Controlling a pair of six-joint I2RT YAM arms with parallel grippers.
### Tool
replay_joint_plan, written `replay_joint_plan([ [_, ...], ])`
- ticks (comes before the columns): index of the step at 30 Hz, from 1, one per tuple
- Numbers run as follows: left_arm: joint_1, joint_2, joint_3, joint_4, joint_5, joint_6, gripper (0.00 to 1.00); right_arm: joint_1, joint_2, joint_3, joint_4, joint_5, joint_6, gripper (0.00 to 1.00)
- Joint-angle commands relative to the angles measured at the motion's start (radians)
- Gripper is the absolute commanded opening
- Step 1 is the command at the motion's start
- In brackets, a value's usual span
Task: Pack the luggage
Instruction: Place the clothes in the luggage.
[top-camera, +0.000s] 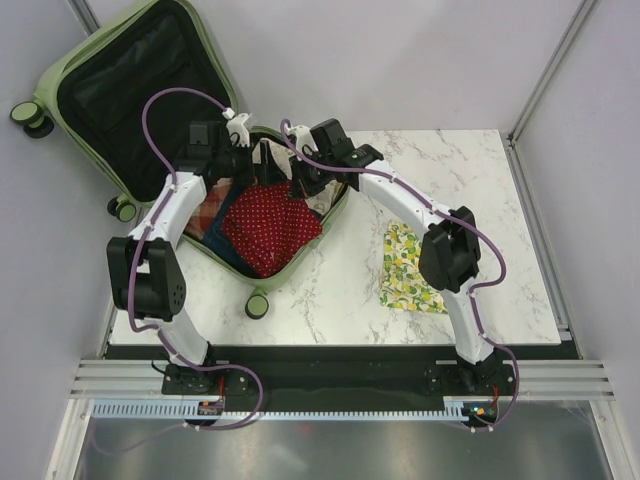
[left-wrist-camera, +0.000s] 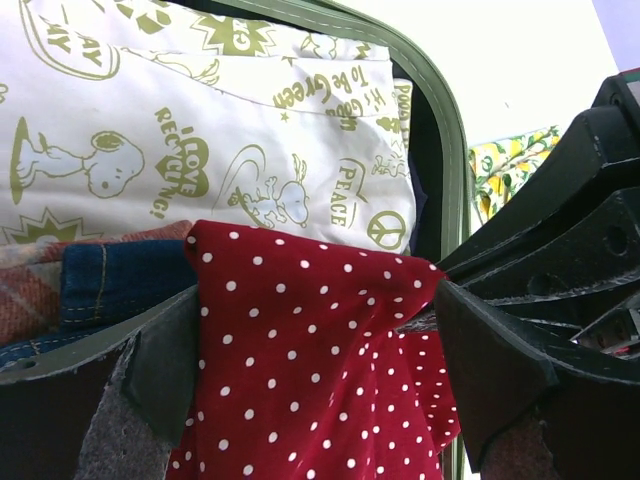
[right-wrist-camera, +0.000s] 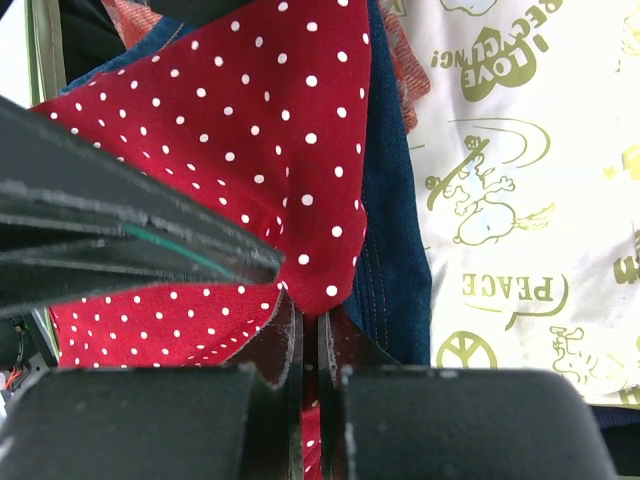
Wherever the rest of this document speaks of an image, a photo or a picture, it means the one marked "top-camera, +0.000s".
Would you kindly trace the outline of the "red polka dot cloth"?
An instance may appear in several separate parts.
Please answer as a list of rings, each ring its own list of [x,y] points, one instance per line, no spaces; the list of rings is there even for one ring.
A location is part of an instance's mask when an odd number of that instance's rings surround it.
[[[222,233],[260,278],[280,272],[322,233],[319,218],[305,200],[289,196],[290,187],[289,181],[251,186],[222,221]]]

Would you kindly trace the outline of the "blue denim jeans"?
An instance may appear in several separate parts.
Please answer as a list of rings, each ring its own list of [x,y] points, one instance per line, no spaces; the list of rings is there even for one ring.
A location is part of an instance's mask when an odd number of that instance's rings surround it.
[[[234,186],[226,195],[218,213],[207,228],[202,243],[233,269],[248,275],[250,267],[235,250],[228,237],[222,231],[223,220],[233,203],[242,195],[244,189]]]

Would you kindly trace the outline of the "red plaid shirt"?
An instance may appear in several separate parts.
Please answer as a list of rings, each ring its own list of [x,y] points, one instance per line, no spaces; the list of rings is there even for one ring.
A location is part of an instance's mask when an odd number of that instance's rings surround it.
[[[205,200],[194,210],[189,219],[185,227],[187,235],[197,240],[204,238],[231,188],[232,182],[230,180],[220,180],[213,186]]]

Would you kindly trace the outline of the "cream printed garment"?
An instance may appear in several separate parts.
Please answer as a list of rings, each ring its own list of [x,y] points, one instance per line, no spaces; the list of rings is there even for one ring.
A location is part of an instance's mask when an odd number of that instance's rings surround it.
[[[320,193],[307,198],[306,204],[314,212],[320,215],[326,215],[337,200],[342,189],[342,183],[336,180],[330,181]]]

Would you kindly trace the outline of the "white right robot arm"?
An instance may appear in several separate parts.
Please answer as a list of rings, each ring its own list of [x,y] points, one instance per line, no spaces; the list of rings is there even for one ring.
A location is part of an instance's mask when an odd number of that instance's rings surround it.
[[[451,321],[457,355],[458,384],[467,392],[483,392],[499,370],[498,343],[489,338],[476,293],[500,284],[506,263],[495,244],[480,232],[473,212],[435,201],[394,169],[369,144],[355,146],[336,119],[312,128],[280,123],[295,166],[313,167],[379,202],[404,221],[421,240],[418,269],[440,293]]]

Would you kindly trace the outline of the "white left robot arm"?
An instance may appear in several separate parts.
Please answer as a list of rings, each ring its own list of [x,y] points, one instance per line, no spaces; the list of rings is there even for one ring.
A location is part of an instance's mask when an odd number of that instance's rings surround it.
[[[126,312],[133,332],[156,334],[198,393],[216,388],[222,368],[207,361],[209,343],[186,310],[187,286],[176,247],[219,180],[253,174],[249,121],[249,114],[226,109],[220,122],[192,123],[186,157],[178,165],[151,142],[167,169],[162,190],[144,219],[127,236],[112,238],[106,250],[115,306]]]

